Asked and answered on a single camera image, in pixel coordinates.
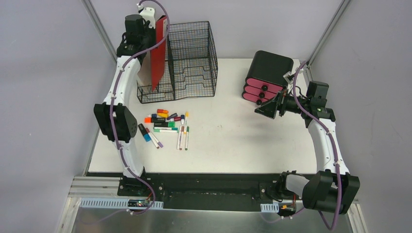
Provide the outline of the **red A4 folder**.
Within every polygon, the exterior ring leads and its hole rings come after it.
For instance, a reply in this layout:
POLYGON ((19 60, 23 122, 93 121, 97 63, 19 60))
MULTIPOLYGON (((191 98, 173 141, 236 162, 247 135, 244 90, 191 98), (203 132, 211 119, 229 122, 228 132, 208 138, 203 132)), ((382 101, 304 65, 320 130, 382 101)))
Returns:
MULTIPOLYGON (((156 22, 155 26, 156 43, 164 38, 166 31, 167 17, 162 16, 156 22)), ((165 72, 166 40, 161 45, 151 50, 150 56, 152 91, 155 91, 165 72)))

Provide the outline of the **white A4 folder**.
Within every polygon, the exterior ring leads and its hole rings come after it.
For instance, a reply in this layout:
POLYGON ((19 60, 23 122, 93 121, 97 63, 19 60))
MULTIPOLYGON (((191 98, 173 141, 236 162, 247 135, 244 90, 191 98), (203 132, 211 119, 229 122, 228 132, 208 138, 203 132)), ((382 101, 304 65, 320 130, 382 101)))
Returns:
POLYGON ((151 86, 152 85, 152 72, 151 72, 151 54, 146 53, 141 68, 137 74, 137 83, 139 86, 151 86))

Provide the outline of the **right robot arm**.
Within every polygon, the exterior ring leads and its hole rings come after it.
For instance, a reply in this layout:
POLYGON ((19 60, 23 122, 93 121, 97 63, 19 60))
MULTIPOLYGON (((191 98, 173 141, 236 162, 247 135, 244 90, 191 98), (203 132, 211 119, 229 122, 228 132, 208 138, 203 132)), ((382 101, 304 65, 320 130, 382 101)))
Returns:
POLYGON ((310 179, 296 171, 282 172, 269 197, 276 200, 299 196, 306 209, 346 214, 359 188, 360 180, 350 175, 343 161, 336 137, 336 118, 326 107, 329 85, 311 81, 306 95, 294 97, 286 90, 271 95, 268 100, 257 100, 255 113, 274 118, 286 112, 299 114, 305 121, 315 150, 317 173, 310 179))

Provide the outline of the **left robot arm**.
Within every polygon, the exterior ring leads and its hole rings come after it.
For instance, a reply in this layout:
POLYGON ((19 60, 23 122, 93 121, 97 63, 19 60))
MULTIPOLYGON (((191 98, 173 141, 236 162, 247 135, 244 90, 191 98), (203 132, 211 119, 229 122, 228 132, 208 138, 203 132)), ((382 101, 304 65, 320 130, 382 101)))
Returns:
POLYGON ((146 49, 155 44, 155 30, 139 14, 125 17, 125 32, 116 50, 117 66, 108 94, 93 112, 103 135, 113 143, 123 167, 118 195, 146 196, 150 189, 134 137, 143 130, 128 109, 146 49))

